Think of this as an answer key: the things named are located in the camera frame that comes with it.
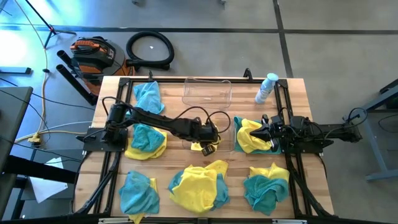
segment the shop vacuum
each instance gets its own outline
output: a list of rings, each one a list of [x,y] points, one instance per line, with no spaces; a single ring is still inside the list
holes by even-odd
[[[158,38],[167,46],[169,50],[167,59],[147,61],[133,54],[133,43],[146,36]],[[59,50],[57,55],[71,72],[63,65],[57,65],[57,70],[91,105],[97,102],[104,76],[130,76],[140,67],[168,70],[174,59],[174,49],[170,41],[164,35],[152,31],[138,32],[128,40],[126,50],[131,59],[126,59],[120,46],[99,36],[81,37],[70,46],[70,50],[72,58],[64,50]],[[89,91],[76,80],[77,78],[81,78]]]

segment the white paper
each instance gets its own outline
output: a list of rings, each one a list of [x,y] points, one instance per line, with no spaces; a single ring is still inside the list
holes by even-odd
[[[51,162],[50,164],[46,165],[63,169],[61,161],[62,161],[61,157],[54,158],[48,161],[48,163]],[[32,183],[37,203],[40,203],[45,199],[55,195],[56,193],[59,193],[68,188],[67,183],[53,181],[53,180],[45,180],[36,177],[30,177],[30,182]]]

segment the bottle cap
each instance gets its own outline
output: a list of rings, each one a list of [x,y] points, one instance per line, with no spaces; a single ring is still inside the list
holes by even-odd
[[[276,82],[279,80],[279,77],[275,73],[268,73],[267,78],[273,82]]]

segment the orange vacuum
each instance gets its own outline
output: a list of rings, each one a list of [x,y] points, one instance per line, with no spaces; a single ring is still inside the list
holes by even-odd
[[[70,46],[70,50],[72,58],[63,50],[57,55],[72,70],[75,78],[84,81],[92,95],[100,93],[104,76],[134,75],[134,69],[126,66],[123,49],[102,37],[80,38]]]

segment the yellow cable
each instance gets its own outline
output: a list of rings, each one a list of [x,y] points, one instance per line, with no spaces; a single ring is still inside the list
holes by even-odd
[[[48,132],[50,132],[50,133],[67,133],[67,134],[86,134],[86,133],[78,133],[78,132],[73,132],[73,131],[57,131],[57,130],[55,130],[55,131],[40,131],[39,134],[45,134],[45,133],[48,133]],[[28,138],[32,137],[32,136],[35,135],[35,134],[36,134],[36,133],[26,135],[26,136],[24,136],[24,137],[21,137],[21,138],[19,138],[19,139],[16,139],[15,142],[23,141],[23,140],[25,140],[25,139],[28,139]]]
[[[17,0],[14,0],[15,3],[18,5],[19,9],[22,11],[22,13],[25,15],[26,19],[29,21],[30,25],[32,26],[33,30],[35,30],[35,33],[37,35],[37,37],[40,40],[40,43],[42,44],[43,50],[44,50],[44,55],[45,55],[45,69],[47,69],[48,67],[48,59],[47,59],[47,51],[45,50],[44,44],[43,44],[43,40],[40,38],[39,33],[37,32],[36,28],[33,26],[32,22],[30,21],[30,19],[27,17],[25,11],[22,9],[22,7],[19,5],[19,3],[17,2]],[[45,86],[45,82],[47,81],[47,73],[44,73],[44,79],[43,79],[43,84],[42,84],[42,118],[44,119],[45,116],[45,105],[44,105],[44,86]],[[40,125],[39,128],[36,132],[36,134],[39,134],[39,131],[41,129],[43,125],[43,120],[40,119]]]

